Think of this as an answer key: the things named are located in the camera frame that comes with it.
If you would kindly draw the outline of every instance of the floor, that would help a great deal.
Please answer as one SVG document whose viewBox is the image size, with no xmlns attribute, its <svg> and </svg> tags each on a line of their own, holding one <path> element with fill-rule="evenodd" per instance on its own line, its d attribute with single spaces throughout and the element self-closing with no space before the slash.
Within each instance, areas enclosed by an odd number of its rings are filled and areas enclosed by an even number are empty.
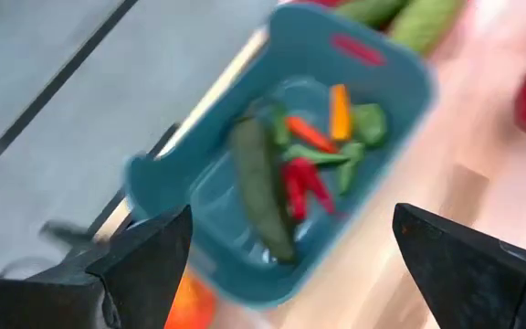
<svg viewBox="0 0 526 329">
<path fill-rule="evenodd" d="M 275 1 L 128 3 L 30 121 L 22 113 L 123 4 L 0 0 L 0 270 L 25 257 L 40 267 L 62 260 L 68 250 L 41 239 L 42 224 L 89 226 L 127 159 L 193 109 Z"/>
</svg>

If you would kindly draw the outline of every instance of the teal plastic basket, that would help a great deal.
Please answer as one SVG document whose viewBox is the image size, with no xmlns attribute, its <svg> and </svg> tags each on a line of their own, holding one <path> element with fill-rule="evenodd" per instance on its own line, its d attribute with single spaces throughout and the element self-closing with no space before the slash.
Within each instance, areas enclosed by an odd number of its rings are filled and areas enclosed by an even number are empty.
<svg viewBox="0 0 526 329">
<path fill-rule="evenodd" d="M 432 93 L 426 69 L 413 53 L 320 6 L 281 6 L 271 16 L 268 30 L 267 45 L 233 87 L 168 154 L 157 160 L 132 159 L 125 184 L 138 219 L 189 204 L 194 219 L 191 266 L 223 295 L 254 307 L 286 301 L 312 274 L 358 216 Z M 308 217 L 295 235 L 299 261 L 278 264 L 242 208 L 226 142 L 229 128 L 250 102 L 270 96 L 326 132 L 329 87 L 339 83 L 348 87 L 353 102 L 381 104 L 388 119 L 387 143 L 367 153 L 346 197 L 337 196 L 334 173 L 322 173 L 336 208 L 345 216 L 329 216 L 310 197 Z M 259 108 L 261 116 L 267 112 L 265 106 Z"/>
</svg>

